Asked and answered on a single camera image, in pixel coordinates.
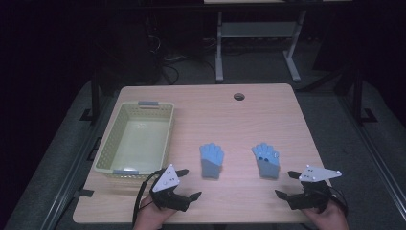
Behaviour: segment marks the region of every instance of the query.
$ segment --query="black cable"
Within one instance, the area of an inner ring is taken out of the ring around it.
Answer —
[[[162,70],[161,74],[162,74],[162,76],[164,76],[165,80],[167,81],[167,83],[168,83],[169,85],[174,85],[174,84],[176,84],[176,82],[179,80],[179,71],[178,71],[176,68],[174,68],[174,67],[172,67],[172,66],[168,66],[168,65],[163,65],[162,67],[163,67],[163,68],[166,67],[166,68],[169,68],[169,69],[172,69],[173,71],[175,71],[175,73],[176,73],[176,78],[175,78],[174,81],[171,81],[171,80],[170,80],[169,75],[168,75],[164,70]]]
[[[143,207],[139,208],[139,209],[138,209],[138,212],[140,212],[143,208],[147,207],[147,206],[148,206],[149,204],[151,204],[151,203],[153,203],[153,201],[151,201],[150,203],[148,203],[148,204],[144,205]]]
[[[140,191],[137,194],[137,199],[135,200],[135,204],[134,204],[134,211],[132,214],[132,227],[134,227],[135,224],[135,220],[137,219],[137,214],[138,212],[141,210],[140,208],[140,203],[141,203],[141,198],[143,197],[143,193],[144,190],[146,189],[147,183],[148,181],[156,174],[161,174],[163,170],[159,170],[159,171],[155,171],[153,172],[151,175],[149,175],[147,177],[147,179],[143,182],[143,184],[140,187]]]

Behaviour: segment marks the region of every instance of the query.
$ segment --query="human hand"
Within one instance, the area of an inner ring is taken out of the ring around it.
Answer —
[[[320,230],[348,230],[346,217],[340,206],[329,200],[323,213],[319,209],[310,208],[301,210]]]
[[[140,210],[135,220],[133,230],[156,230],[170,218],[176,210],[169,208],[159,209],[152,201],[150,195],[141,200]]]

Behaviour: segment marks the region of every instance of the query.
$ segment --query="white metal frame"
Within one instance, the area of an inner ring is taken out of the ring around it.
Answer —
[[[218,13],[217,21],[217,52],[215,54],[215,81],[222,83],[223,61],[221,58],[222,37],[292,37],[292,43],[288,50],[283,51],[290,75],[293,81],[301,81],[301,77],[293,61],[293,53],[301,34],[305,21],[306,11],[301,11],[296,22],[265,22],[265,23],[227,23],[222,21],[222,12]]]

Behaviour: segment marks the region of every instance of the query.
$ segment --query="plastic basket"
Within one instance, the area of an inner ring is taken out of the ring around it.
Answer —
[[[144,178],[166,164],[173,103],[122,103],[100,146],[95,171],[113,177]]]

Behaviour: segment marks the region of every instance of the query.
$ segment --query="table top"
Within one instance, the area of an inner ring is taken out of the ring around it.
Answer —
[[[245,96],[243,101],[234,98]],[[175,192],[188,196],[202,192],[187,212],[177,212],[167,223],[305,222],[300,211],[290,210],[274,190],[299,194],[302,186],[288,171],[305,165],[323,167],[304,115],[288,84],[216,84],[125,87],[106,128],[111,129],[122,102],[174,103],[174,126],[168,164],[189,169]],[[280,153],[280,177],[263,179],[251,148],[265,142]],[[224,151],[218,180],[201,177],[199,147],[216,143]],[[107,177],[90,171],[74,221],[131,222],[142,181]]]
[[[352,0],[323,0],[323,2],[350,2]],[[283,0],[204,0],[205,4],[233,4],[233,3],[285,3]]]

